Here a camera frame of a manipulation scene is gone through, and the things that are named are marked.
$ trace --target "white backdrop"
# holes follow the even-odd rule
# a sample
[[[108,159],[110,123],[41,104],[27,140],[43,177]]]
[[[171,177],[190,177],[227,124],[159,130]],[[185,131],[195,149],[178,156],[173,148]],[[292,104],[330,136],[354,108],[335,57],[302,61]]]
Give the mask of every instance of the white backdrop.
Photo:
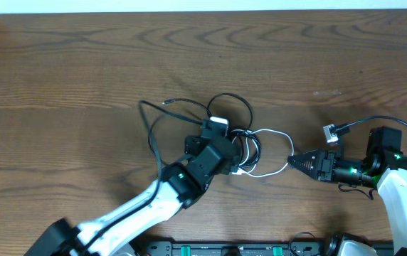
[[[0,14],[407,9],[407,0],[0,0]]]

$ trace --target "wood grain tabletop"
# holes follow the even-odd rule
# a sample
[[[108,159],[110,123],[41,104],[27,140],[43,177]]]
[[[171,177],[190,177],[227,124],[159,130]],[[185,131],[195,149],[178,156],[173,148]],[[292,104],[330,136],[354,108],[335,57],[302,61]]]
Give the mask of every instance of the wood grain tabletop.
[[[0,255],[22,255],[57,219],[96,218],[155,179],[139,100],[207,103],[221,92],[247,99],[253,129],[287,132],[297,151],[327,148],[327,124],[371,114],[407,121],[407,11],[0,15]],[[205,116],[186,103],[168,108]],[[248,121],[236,100],[221,98],[212,112]],[[354,127],[347,156],[363,158],[369,129],[381,125],[402,128]],[[166,118],[155,133],[172,161],[199,127]],[[257,172],[278,169],[288,140],[259,137]],[[147,234],[279,241],[336,230],[391,240],[377,193],[369,201],[286,169],[217,176],[196,205]]]

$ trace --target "white cable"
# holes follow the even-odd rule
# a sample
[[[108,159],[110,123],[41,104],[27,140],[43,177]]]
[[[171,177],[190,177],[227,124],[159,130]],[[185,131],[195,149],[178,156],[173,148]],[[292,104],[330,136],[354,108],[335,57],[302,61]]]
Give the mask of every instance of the white cable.
[[[279,132],[279,131],[275,131],[275,130],[273,130],[273,129],[259,129],[259,130],[254,131],[254,132],[249,131],[249,130],[244,131],[244,130],[240,130],[240,129],[236,129],[236,130],[234,130],[234,131],[247,132],[247,133],[249,133],[249,134],[256,134],[256,133],[258,133],[258,132],[274,132],[274,133],[277,133],[277,134],[284,135],[284,136],[286,136],[286,137],[289,139],[289,141],[290,141],[290,146],[292,147],[291,156],[294,155],[294,143],[292,142],[292,139],[290,138],[289,134],[287,134],[287,133],[285,133],[285,132]],[[248,138],[246,138],[246,147],[248,148],[248,156],[249,156]],[[271,172],[271,173],[268,173],[268,174],[261,174],[261,175],[251,174],[251,172],[254,171],[254,169],[256,168],[257,164],[255,164],[255,165],[253,166],[253,168],[252,168],[251,170],[249,170],[249,171],[244,171],[244,170],[242,170],[242,171],[243,171],[243,173],[248,174],[249,176],[251,176],[251,177],[253,177],[253,178],[262,178],[262,177],[272,176],[272,175],[275,175],[275,174],[280,173],[282,170],[284,170],[284,169],[287,167],[287,165],[288,165],[288,163],[286,163],[286,164],[285,164],[281,169],[279,169],[278,171],[274,171],[274,172]]]

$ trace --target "wooden table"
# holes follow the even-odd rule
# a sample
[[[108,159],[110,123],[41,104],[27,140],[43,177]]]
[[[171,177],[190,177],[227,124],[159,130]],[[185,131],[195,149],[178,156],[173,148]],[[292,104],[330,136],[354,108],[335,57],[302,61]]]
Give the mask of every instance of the wooden table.
[[[327,124],[407,120],[407,11],[0,15],[0,255],[22,255],[55,220],[95,218],[155,179],[139,100],[206,103],[220,92],[245,97],[253,128],[285,131],[299,151],[326,147]],[[215,103],[232,124],[248,121],[235,100]],[[369,129],[384,124],[400,127],[354,127],[347,156],[364,157]],[[199,128],[168,118],[156,133],[171,161]],[[258,172],[282,166],[287,140],[260,139]],[[391,239],[377,193],[369,201],[287,169],[217,176],[196,205],[148,233],[278,241],[335,230]]]

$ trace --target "green clip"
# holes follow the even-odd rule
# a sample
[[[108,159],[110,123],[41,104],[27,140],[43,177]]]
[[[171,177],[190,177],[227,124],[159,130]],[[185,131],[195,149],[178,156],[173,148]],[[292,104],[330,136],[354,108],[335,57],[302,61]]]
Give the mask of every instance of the green clip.
[[[273,248],[273,256],[283,256],[282,247],[280,247],[280,246],[275,246],[275,247]]]
[[[181,246],[181,256],[191,256],[191,246]]]

